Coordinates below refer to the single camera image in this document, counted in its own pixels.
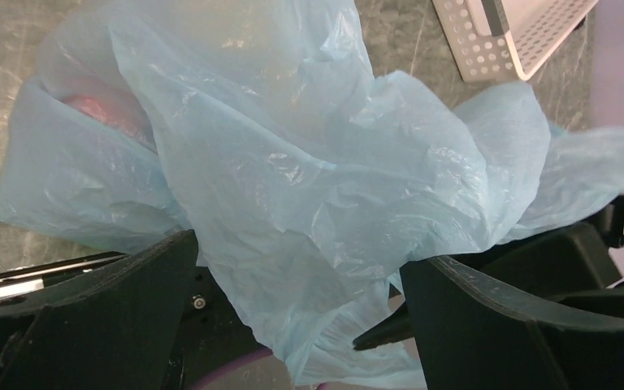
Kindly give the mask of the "light blue plastic bag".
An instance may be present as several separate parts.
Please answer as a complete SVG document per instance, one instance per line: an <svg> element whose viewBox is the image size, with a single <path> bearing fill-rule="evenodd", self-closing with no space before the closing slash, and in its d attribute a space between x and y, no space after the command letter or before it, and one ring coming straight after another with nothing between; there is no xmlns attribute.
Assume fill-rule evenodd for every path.
<svg viewBox="0 0 624 390"><path fill-rule="evenodd" d="M63 103L127 98L155 150ZM449 109L375 77L351 1L87 1L42 41L9 119L0 223L136 253L193 229L298 384L420 388L356 352L409 261L584 219L624 193L624 128L568 134L532 88Z"/></svg>

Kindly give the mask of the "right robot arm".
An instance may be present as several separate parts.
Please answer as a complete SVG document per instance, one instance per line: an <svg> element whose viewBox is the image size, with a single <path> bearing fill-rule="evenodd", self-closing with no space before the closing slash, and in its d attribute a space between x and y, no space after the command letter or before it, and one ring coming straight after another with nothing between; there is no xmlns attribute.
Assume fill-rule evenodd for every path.
<svg viewBox="0 0 624 390"><path fill-rule="evenodd" d="M621 248L624 195L570 226L455 258L537 297L624 319L624 279L609 254Z"/></svg>

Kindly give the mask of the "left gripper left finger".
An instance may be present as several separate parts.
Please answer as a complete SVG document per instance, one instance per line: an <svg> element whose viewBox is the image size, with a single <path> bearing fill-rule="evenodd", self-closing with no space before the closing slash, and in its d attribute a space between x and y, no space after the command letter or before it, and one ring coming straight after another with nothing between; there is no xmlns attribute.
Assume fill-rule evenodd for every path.
<svg viewBox="0 0 624 390"><path fill-rule="evenodd" d="M0 301L0 389L160 389L198 254L191 231Z"/></svg>

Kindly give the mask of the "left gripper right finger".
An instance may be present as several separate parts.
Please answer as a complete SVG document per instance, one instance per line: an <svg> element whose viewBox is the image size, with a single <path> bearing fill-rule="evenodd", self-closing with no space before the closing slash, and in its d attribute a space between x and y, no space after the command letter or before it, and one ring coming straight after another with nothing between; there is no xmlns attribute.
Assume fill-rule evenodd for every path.
<svg viewBox="0 0 624 390"><path fill-rule="evenodd" d="M536 297L450 257L401 281L430 389L624 389L624 318Z"/></svg>

